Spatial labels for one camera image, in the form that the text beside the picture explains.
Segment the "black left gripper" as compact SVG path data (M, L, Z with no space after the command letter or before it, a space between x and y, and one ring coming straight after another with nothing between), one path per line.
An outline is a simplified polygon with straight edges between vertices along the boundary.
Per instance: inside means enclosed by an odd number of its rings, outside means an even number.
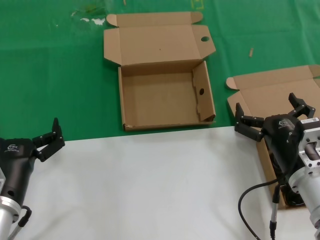
M62 128L54 118L51 132L35 138L0 140L0 168L5 176L0 195L22 205L25 200L35 160L45 162L65 146Z

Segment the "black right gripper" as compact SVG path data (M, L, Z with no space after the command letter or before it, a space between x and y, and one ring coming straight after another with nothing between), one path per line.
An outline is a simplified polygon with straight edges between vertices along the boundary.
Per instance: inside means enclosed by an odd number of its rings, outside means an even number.
M241 104L237 102L234 130L256 142L260 142L264 137L281 171L292 175L305 167L299 156L299 144L303 139L304 131L298 117L305 115L311 119L316 110L307 105L303 99L297 98L293 92L289 94L288 100L293 107L292 111L265 119L245 115Z

